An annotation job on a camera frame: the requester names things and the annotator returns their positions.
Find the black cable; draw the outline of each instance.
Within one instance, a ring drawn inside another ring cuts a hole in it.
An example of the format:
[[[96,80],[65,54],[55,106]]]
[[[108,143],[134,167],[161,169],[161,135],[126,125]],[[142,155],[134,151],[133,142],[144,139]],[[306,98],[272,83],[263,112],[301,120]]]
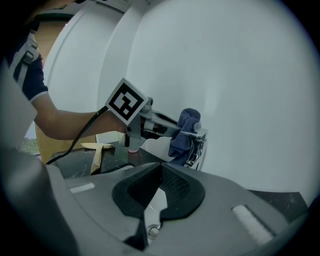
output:
[[[74,148],[74,146],[76,145],[76,143],[78,142],[78,140],[81,138],[81,136],[85,133],[85,131],[94,123],[94,121],[95,121],[102,113],[106,112],[107,110],[108,110],[107,106],[104,106],[104,107],[101,108],[97,113],[95,113],[94,116],[91,117],[91,119],[86,123],[86,125],[82,128],[82,130],[81,130],[81,131],[78,133],[78,135],[75,137],[75,139],[73,140],[70,148],[69,148],[66,152],[64,152],[64,153],[56,156],[55,158],[52,158],[51,160],[49,160],[49,161],[46,163],[46,165],[50,165],[50,164],[52,164],[53,162],[57,161],[58,159],[63,158],[63,157],[65,157],[66,155],[68,155],[68,154],[72,151],[72,149]]]

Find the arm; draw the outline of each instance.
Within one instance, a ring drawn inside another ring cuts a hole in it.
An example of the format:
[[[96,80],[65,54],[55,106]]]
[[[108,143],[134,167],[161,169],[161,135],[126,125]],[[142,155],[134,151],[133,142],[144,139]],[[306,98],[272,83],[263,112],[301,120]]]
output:
[[[95,114],[59,110],[48,94],[35,99],[32,104],[38,112],[35,123],[45,135],[56,140],[73,140]],[[125,133],[126,126],[114,114],[106,111],[97,118],[83,137],[111,131]]]

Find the shirt sleeve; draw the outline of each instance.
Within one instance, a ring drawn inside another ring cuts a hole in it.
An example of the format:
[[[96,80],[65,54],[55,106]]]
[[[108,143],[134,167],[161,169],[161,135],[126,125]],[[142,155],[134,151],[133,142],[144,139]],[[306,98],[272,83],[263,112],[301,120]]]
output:
[[[44,94],[48,94],[48,87],[44,84],[41,54],[39,54],[39,57],[28,66],[22,91],[30,102],[33,102]]]

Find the navy shirt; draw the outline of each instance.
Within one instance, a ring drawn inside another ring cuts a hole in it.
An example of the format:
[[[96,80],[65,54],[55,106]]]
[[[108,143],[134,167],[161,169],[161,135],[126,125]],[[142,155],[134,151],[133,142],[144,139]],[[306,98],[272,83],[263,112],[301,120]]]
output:
[[[33,30],[38,30],[39,24],[33,26]],[[20,48],[25,44],[28,39],[28,35],[30,33],[29,29],[24,29],[21,31],[21,36],[19,39],[12,45],[11,49],[6,54],[6,59],[8,61],[8,65],[10,66],[15,54],[20,50]],[[18,80],[20,70],[22,66],[22,61],[16,67],[13,78],[15,81]],[[27,69],[26,76],[23,82],[22,91],[27,99],[32,102],[41,95],[48,93],[48,87],[44,84],[44,72],[42,66],[42,56],[39,54],[39,57],[33,61]]]

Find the person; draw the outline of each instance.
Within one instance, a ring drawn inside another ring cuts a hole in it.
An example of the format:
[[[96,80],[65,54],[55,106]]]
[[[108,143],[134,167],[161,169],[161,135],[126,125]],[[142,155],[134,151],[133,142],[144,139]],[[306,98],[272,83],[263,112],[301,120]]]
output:
[[[33,24],[36,15],[44,10],[69,5],[74,0],[35,0],[26,1],[32,10],[31,15],[20,18],[21,27],[16,30],[16,40],[6,52],[6,60],[14,79],[24,95],[37,110],[35,123],[50,138],[73,140],[95,112],[77,113],[57,109],[44,84],[42,57],[37,49],[34,33],[39,25]],[[83,137],[110,131],[126,132],[126,126],[110,111],[104,112],[84,133]]]

